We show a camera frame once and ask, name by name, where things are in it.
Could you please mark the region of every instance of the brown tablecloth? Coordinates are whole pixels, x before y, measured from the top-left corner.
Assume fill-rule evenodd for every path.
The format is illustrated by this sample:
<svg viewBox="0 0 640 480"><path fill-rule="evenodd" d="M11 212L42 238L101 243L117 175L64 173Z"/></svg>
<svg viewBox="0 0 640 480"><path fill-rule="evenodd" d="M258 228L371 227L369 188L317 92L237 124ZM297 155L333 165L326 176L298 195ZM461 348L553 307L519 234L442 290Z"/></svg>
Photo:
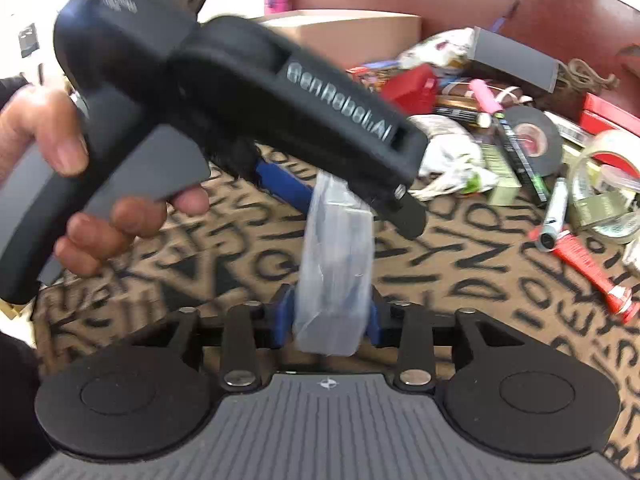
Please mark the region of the brown tablecloth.
<svg viewBox="0 0 640 480"><path fill-rule="evenodd" d="M268 151L267 159L314 179L313 168L279 152ZM266 301L280 284L297 280L303 217L218 171L206 187L211 209L205 216L172 212L159 236L139 240L101 276L67 276L41 294L33 319L43 373L167 311L191 305L213 316L244 300ZM427 208L427 229L413 242L376 221L374 285L380 293L415 302L430 296L439 310L472 306L602 371L622 398L606 455L640 478L638 321L621 326L608 317L600 293L584 277L533 247L526 233L541 215L523 198L493 208L483 196L446 196ZM581 239L615 283L640 290L620 264L619 247ZM389 359L392 354L379 358L363 349L336 366L362 370L375 368L376 360L388 366Z"/></svg>

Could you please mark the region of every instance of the black circular motor housing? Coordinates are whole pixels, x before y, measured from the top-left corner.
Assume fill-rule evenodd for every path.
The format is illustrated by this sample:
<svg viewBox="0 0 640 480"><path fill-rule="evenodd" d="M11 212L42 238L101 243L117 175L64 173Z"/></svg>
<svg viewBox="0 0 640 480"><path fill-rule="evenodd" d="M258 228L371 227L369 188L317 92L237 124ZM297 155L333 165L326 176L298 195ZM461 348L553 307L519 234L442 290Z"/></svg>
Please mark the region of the black circular motor housing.
<svg viewBox="0 0 640 480"><path fill-rule="evenodd" d="M490 348L458 370L444 404L467 438L500 454L547 461L603 449L620 401L593 368L525 344Z"/></svg>
<svg viewBox="0 0 640 480"><path fill-rule="evenodd" d="M207 379L167 348L113 346L51 376L35 401L38 421L62 449L130 460L188 438L210 409Z"/></svg>

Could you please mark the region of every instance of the black tape roll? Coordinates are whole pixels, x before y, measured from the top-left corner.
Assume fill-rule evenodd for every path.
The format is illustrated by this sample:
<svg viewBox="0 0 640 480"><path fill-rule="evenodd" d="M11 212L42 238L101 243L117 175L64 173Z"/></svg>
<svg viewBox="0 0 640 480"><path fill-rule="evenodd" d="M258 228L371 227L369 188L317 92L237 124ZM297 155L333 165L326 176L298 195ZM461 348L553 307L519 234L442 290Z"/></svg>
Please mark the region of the black tape roll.
<svg viewBox="0 0 640 480"><path fill-rule="evenodd" d="M543 112L528 106L513 106L504 111L533 170L541 176L555 174L562 163L562 137Z"/></svg>

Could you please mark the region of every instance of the gray ribbed plate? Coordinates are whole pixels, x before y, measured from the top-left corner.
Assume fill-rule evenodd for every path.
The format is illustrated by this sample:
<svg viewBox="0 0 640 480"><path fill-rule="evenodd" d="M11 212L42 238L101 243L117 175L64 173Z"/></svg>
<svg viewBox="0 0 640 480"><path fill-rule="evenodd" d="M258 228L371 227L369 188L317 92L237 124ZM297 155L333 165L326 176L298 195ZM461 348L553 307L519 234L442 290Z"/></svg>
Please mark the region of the gray ribbed plate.
<svg viewBox="0 0 640 480"><path fill-rule="evenodd" d="M32 480L622 480L602 455L514 462L476 449L436 403L382 375L274 375L264 390L222 401L180 449L147 462L98 464L56 454Z"/></svg>

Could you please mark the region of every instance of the metal screw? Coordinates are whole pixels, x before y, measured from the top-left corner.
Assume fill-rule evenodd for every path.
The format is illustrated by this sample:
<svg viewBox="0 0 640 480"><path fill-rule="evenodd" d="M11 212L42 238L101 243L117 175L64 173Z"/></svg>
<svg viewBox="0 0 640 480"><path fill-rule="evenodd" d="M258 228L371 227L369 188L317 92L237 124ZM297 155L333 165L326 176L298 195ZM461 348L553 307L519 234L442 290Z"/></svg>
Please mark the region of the metal screw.
<svg viewBox="0 0 640 480"><path fill-rule="evenodd" d="M403 184L400 184L398 187L396 187L396 190L394 191L394 196L396 197L396 200L400 200L405 193L406 193L406 187Z"/></svg>
<svg viewBox="0 0 640 480"><path fill-rule="evenodd" d="M229 386L249 386L255 381L255 375L248 370L231 370L225 375L225 383Z"/></svg>
<svg viewBox="0 0 640 480"><path fill-rule="evenodd" d="M402 372L400 380L408 386L424 386L431 381L431 374L427 370L412 368Z"/></svg>

